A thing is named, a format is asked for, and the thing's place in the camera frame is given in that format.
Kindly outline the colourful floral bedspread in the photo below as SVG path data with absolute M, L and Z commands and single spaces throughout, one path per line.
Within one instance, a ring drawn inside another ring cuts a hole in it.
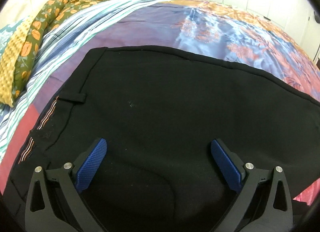
M 159 45 L 238 62 L 264 70 L 293 88 L 319 99 L 319 69 L 303 48 L 282 28 L 251 12 L 203 0 L 175 0 L 140 8 L 125 16 L 78 49 L 48 77 L 1 156 L 1 189 L 10 170 L 51 97 L 69 78 L 85 54 L 97 47 Z

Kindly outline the green orange floral blanket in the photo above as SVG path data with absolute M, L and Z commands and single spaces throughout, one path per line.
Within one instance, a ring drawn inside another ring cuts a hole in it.
M 44 35 L 58 28 L 73 14 L 105 1 L 110 0 L 49 0 L 44 4 L 31 21 L 26 38 L 17 49 L 19 53 L 11 89 L 13 100 L 18 98 L 31 75 L 34 59 Z

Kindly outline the teal floral pillow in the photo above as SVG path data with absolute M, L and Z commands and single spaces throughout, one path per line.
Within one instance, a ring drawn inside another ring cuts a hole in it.
M 23 20 L 7 24 L 0 30 L 0 53 L 4 53 L 5 47 L 10 41 L 11 36 L 16 31 L 17 27 L 22 23 Z

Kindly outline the black pants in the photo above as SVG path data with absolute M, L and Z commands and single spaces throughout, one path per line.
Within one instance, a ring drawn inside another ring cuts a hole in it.
M 95 48 L 50 104 L 1 194 L 5 231 L 26 231 L 35 168 L 74 162 L 97 138 L 107 153 L 80 196 L 105 231 L 213 231 L 236 197 L 215 139 L 258 169 L 282 167 L 290 231 L 318 229 L 319 202 L 295 197 L 319 177 L 319 102 L 272 74 L 174 48 Z

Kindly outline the yellow patterned pillow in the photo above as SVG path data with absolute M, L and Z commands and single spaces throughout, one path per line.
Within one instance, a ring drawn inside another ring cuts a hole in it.
M 1 103 L 13 106 L 12 85 L 17 58 L 22 51 L 33 19 L 28 17 L 13 32 L 1 55 Z

